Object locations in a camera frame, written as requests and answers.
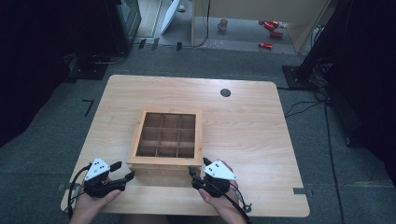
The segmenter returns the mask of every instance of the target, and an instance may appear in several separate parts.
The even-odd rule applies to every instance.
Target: red object
[[[282,36],[283,36],[283,33],[280,33],[280,32],[271,32],[271,34],[270,34],[270,37],[272,37],[272,38],[282,38]]]
[[[262,48],[262,49],[272,49],[272,47],[273,47],[272,44],[270,44],[270,43],[265,43],[265,42],[260,41],[259,48]]]
[[[279,27],[278,21],[269,21],[275,28]]]
[[[269,31],[271,31],[271,32],[273,32],[274,30],[275,30],[275,26],[271,23],[271,22],[269,22],[269,21],[265,21],[264,22],[264,24],[263,24],[263,26],[265,27],[265,28],[267,28]]]

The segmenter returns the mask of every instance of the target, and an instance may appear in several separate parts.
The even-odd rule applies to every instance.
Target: wooden box
[[[127,163],[135,175],[189,176],[200,173],[202,111],[143,108],[136,124]]]

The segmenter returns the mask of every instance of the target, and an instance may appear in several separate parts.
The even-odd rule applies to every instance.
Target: black pole
[[[313,48],[300,66],[282,65],[289,88],[316,89],[309,77],[317,63],[331,62],[342,50],[349,5],[353,0],[340,0]]]

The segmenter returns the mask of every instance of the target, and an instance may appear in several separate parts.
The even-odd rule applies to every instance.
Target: wooden table
[[[222,89],[230,97],[220,95]],[[123,161],[112,179],[129,173],[125,161],[134,127],[144,106],[180,107],[203,111],[203,155],[226,161],[238,176],[253,217],[306,217],[309,207],[302,188],[288,127],[276,85],[181,77],[112,76],[79,155],[74,175],[94,158],[108,164]],[[122,214],[216,215],[188,178],[158,183],[137,176],[104,212]],[[61,207],[66,207],[67,192]]]
[[[331,0],[211,0],[210,17],[286,22],[294,49],[300,52]],[[192,1],[191,44],[195,17],[206,17],[209,0]]]

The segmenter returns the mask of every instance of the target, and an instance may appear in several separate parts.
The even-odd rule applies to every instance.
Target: wire
[[[247,205],[245,204],[245,200],[244,200],[244,196],[242,195],[242,192],[241,192],[234,184],[230,183],[230,185],[233,186],[233,187],[235,188],[235,189],[233,189],[233,190],[235,190],[236,192],[238,192],[239,196],[241,196],[241,202],[242,202],[242,205],[244,205],[244,206],[243,206],[244,211],[245,211],[245,212],[248,212],[248,211],[246,210]]]
[[[78,173],[75,175],[72,183],[70,184],[70,189],[69,189],[69,194],[67,195],[67,214],[69,215],[69,218],[71,219],[73,216],[73,208],[72,208],[72,191],[74,188],[74,185],[76,184],[77,178],[79,177],[79,175],[81,175],[82,172],[90,170],[92,166],[92,163],[90,163],[89,165],[83,167],[80,171],[78,171]]]
[[[311,102],[311,101],[302,101],[302,102],[296,103],[296,104],[292,105],[292,106],[291,106],[291,109],[288,111],[288,113],[286,113],[285,119],[288,118],[288,117],[297,115],[297,114],[304,113],[304,112],[307,111],[308,109],[310,109],[310,108],[312,108],[312,107],[314,107],[314,106],[316,106],[316,105],[319,105],[319,104],[321,104],[321,103],[323,103],[323,102],[321,102],[321,101],[314,101],[314,102]],[[291,110],[294,108],[294,106],[295,106],[295,105],[299,105],[299,104],[314,104],[314,105],[311,105],[311,106],[309,106],[308,108],[306,108],[306,109],[304,109],[304,110],[302,110],[302,111],[295,112],[295,113],[293,113],[293,114],[289,114],[289,113],[291,112]]]
[[[327,128],[327,138],[328,138],[328,144],[329,144],[329,154],[330,154],[330,162],[332,164],[332,177],[334,179],[334,185],[335,185],[335,192],[337,193],[337,200],[338,200],[338,206],[340,209],[340,216],[341,216],[341,223],[344,224],[344,210],[343,210],[343,205],[341,203],[341,197],[340,197],[340,190],[338,188],[338,179],[337,175],[335,174],[335,168],[334,168],[334,159],[332,155],[332,139],[330,135],[330,125],[329,125],[329,116],[327,114],[327,105],[324,105],[324,114],[326,117],[326,128]]]
[[[76,198],[78,198],[79,196],[81,196],[81,195],[83,195],[83,194],[85,194],[85,191],[82,192],[82,193],[80,193],[79,195],[74,196],[74,197],[71,199],[71,201],[75,200]]]
[[[124,53],[124,54],[122,55],[122,57],[121,57],[120,59],[116,60],[115,62],[109,62],[109,63],[97,63],[97,62],[95,62],[95,63],[96,63],[96,64],[114,64],[114,63],[119,63],[120,61],[122,61],[122,60],[125,58],[125,56],[126,56],[126,53]]]

